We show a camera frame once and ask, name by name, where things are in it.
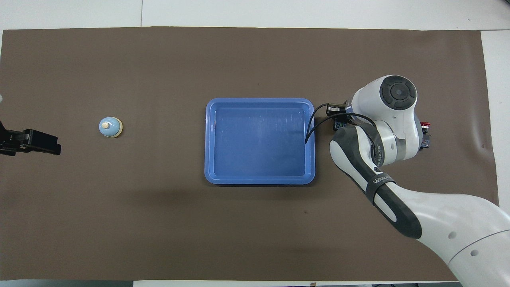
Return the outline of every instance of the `robotic arm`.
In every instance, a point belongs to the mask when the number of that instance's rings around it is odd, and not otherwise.
[[[414,157],[421,127],[414,84],[385,76],[358,90],[346,112],[362,119],[341,127],[329,144],[336,166],[405,236],[432,249],[464,287],[510,286],[510,217],[491,202],[463,194],[428,194],[400,187],[380,167]]]

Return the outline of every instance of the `brown mat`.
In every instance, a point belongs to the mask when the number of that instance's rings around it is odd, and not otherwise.
[[[387,74],[417,86],[432,146],[383,170],[409,189],[497,203],[478,31],[4,31],[0,118],[58,136],[62,155],[1,157],[1,279],[453,280],[338,171],[330,125],[309,185],[203,174],[210,99],[317,106]],[[124,122],[118,139],[97,130],[110,115]]]

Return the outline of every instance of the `table surface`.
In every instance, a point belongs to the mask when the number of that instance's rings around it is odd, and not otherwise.
[[[493,149],[496,160],[500,206],[510,212],[510,185],[507,171],[510,154],[505,133],[510,115],[510,5],[503,0],[463,1],[184,1],[108,0],[72,2],[0,2],[0,30],[99,28],[139,26],[217,27],[308,27],[411,30],[482,31],[486,62]],[[270,285],[297,285],[310,282],[271,282]],[[170,281],[135,282],[140,286],[171,284]],[[200,285],[223,285],[205,282]],[[245,286],[263,282],[242,283]]]

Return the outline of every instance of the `black cable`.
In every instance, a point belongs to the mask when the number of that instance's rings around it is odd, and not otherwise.
[[[320,106],[318,106],[317,108],[315,108],[314,112],[312,113],[312,115],[310,116],[310,121],[308,121],[308,126],[307,126],[307,134],[308,132],[310,131],[310,125],[312,124],[312,120],[314,119],[314,115],[315,113],[322,107],[324,106],[327,106],[329,103],[325,103],[325,104],[322,104]]]
[[[312,135],[312,133],[315,131],[315,129],[323,122],[327,121],[328,119],[330,118],[333,118],[335,116],[339,116],[339,115],[354,115],[354,116],[357,116],[357,117],[360,117],[360,118],[364,118],[366,119],[370,124],[372,124],[374,127],[377,127],[374,123],[374,121],[365,116],[365,115],[362,115],[362,114],[358,114],[358,113],[336,113],[336,114],[332,114],[330,116],[327,116],[325,117],[322,121],[320,121],[318,124],[316,124],[308,133],[307,133],[307,136],[304,138],[304,143],[306,144],[308,142],[308,139],[310,138],[310,136]]]

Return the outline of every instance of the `blue tray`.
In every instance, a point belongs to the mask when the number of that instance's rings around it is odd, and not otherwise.
[[[304,137],[312,112],[306,99],[211,100],[206,109],[207,180],[310,183],[315,177],[315,139],[312,134],[305,145]]]

